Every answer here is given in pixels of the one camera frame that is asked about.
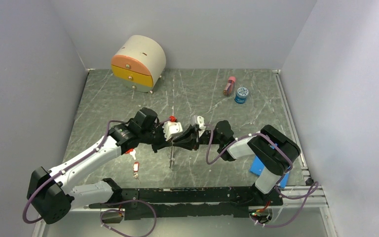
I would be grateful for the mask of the key with red tag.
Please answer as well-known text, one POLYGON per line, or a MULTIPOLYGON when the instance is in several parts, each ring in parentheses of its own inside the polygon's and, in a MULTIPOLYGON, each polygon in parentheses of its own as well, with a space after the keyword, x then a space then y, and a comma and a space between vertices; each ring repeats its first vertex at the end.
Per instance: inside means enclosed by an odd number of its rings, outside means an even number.
POLYGON ((125 154, 130 155, 134 160, 137 160, 136 158, 136 151, 134 149, 128 150, 125 154))

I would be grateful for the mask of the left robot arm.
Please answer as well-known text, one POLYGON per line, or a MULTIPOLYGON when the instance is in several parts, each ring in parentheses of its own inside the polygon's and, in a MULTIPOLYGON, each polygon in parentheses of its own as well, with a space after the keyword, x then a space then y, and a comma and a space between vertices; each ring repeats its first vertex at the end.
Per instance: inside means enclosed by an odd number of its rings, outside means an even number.
POLYGON ((23 221, 54 224, 71 209, 86 204, 102 202, 108 207, 118 206, 121 188, 112 179, 81 186, 79 182, 139 144, 151 145, 154 152, 171 146, 172 139, 182 131, 174 116, 159 121, 157 113, 149 108, 140 109, 128 121, 110 120, 103 136, 85 151, 49 170, 41 166, 32 172, 23 221))

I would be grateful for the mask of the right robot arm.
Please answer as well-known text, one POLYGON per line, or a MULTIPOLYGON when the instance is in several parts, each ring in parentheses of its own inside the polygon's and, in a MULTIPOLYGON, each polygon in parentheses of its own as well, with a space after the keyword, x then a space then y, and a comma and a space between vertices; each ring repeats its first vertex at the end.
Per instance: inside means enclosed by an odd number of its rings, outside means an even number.
POLYGON ((182 135, 172 138, 172 144, 187 150, 217 144, 218 157, 225 161, 256 156, 264 166, 251 192, 253 202, 258 205, 270 199, 270 192, 301 154, 294 141, 269 124, 256 133, 236 138, 227 120, 218 122, 211 130, 203 130, 199 124, 191 125, 182 135))

